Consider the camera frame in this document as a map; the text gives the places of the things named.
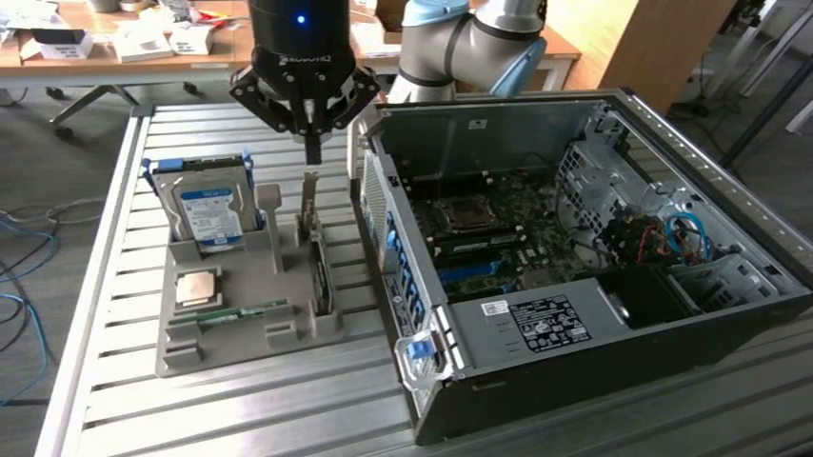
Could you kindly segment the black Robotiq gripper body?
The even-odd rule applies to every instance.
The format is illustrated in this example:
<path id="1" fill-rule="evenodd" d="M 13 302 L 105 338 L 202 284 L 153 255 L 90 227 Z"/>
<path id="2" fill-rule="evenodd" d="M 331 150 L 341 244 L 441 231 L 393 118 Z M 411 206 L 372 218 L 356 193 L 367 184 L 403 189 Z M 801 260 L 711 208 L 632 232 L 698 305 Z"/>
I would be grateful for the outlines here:
<path id="1" fill-rule="evenodd" d="M 257 0 L 248 7 L 257 77 L 285 99 L 325 101 L 355 69 L 349 3 Z"/>

